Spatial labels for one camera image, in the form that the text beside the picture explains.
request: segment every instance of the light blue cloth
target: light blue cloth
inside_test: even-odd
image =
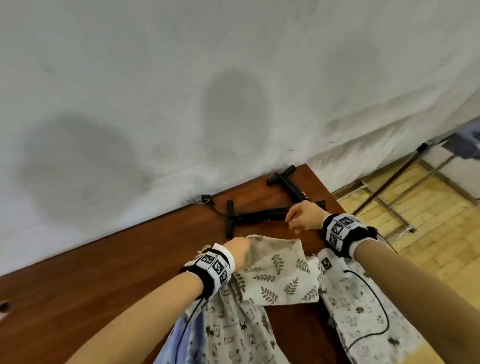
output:
[[[162,350],[154,364],[175,364],[175,355],[180,341],[181,333],[185,328],[187,316],[181,317],[175,323]],[[205,328],[204,315],[201,312],[192,319],[185,330],[179,346],[177,364],[204,364]]]

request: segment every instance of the person's right hand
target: person's right hand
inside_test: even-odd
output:
[[[316,203],[305,200],[291,207],[285,221],[290,230],[299,234],[302,230],[321,229],[324,219],[329,215]]]

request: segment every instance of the hand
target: hand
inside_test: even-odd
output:
[[[245,264],[245,256],[250,248],[252,241],[247,238],[233,238],[223,244],[233,255],[235,260],[235,271],[240,270]]]
[[[292,206],[285,217],[285,221],[288,222],[290,230],[299,234],[303,230],[321,229],[324,219],[329,215],[331,214],[316,203],[305,200]]]

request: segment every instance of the forearm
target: forearm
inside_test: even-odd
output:
[[[447,363],[480,362],[480,314],[467,301],[379,242],[361,243],[354,255]]]
[[[142,363],[202,289],[196,276],[179,274],[116,317],[67,363]]]

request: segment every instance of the metal pole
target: metal pole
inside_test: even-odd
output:
[[[432,175],[434,175],[436,172],[438,172],[443,167],[445,167],[448,163],[450,163],[452,160],[454,160],[455,157],[456,156],[449,157],[446,161],[444,161],[443,163],[441,163],[440,165],[438,165],[437,167],[432,169],[425,177],[423,177],[421,180],[415,182],[413,185],[411,185],[409,188],[407,188],[405,191],[403,191],[399,196],[397,196],[393,201],[389,202],[388,204],[390,206],[393,206],[394,204],[396,204],[398,201],[400,201],[402,198],[404,198],[406,195],[408,195],[410,193],[410,191],[412,191],[413,189],[420,186],[423,183],[423,181],[430,178]]]
[[[388,186],[392,184],[393,181],[395,181],[400,175],[405,172],[405,170],[410,167],[413,163],[415,163],[422,155],[429,149],[431,144],[429,143],[423,143],[420,145],[417,150],[414,152],[414,155],[405,162],[403,166],[400,167],[398,171],[396,171],[392,177],[390,177],[383,185],[380,186],[378,190],[376,190],[374,193],[370,195],[369,198],[365,200],[363,204],[361,204],[354,212],[353,216],[357,215],[360,211],[362,211],[370,202],[372,202],[374,199],[377,198],[379,194],[381,194]]]

